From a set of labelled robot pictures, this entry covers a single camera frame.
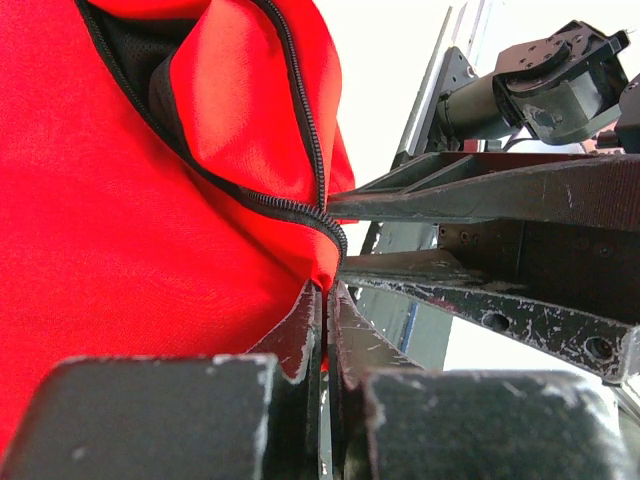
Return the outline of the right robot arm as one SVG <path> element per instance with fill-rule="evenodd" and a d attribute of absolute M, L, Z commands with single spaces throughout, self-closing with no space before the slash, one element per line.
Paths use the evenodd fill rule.
<path fill-rule="evenodd" d="M 400 293 L 621 384 L 639 373 L 639 89 L 626 33 L 572 21 L 476 75 L 434 59 L 389 173 L 330 198 L 367 220 L 351 287 Z"/>

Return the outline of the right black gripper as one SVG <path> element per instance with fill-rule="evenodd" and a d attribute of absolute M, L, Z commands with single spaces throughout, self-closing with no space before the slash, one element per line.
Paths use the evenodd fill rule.
<path fill-rule="evenodd" d="M 348 257 L 339 277 L 431 305 L 610 384 L 638 376 L 639 234 L 625 232 L 639 228 L 638 155 L 429 153 L 331 195 L 328 212 L 475 223 L 441 224 L 444 250 Z"/>

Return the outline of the red zip jacket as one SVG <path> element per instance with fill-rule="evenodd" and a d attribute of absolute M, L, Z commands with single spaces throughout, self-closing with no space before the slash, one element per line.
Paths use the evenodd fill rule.
<path fill-rule="evenodd" d="M 354 175 L 312 1 L 1 5 L 1 443 L 66 359 L 243 353 Z"/>

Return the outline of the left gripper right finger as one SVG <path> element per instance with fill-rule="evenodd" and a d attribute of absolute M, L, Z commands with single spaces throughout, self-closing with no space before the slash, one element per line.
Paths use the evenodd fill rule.
<path fill-rule="evenodd" d="M 429 371 L 357 311 L 328 304 L 337 479 L 635 479 L 613 398 L 564 371 Z"/>

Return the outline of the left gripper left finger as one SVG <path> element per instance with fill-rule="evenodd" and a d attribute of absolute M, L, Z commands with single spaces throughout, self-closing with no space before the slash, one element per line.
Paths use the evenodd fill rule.
<path fill-rule="evenodd" d="M 5 479 L 316 479 L 323 296 L 244 354 L 76 358 L 40 384 Z"/>

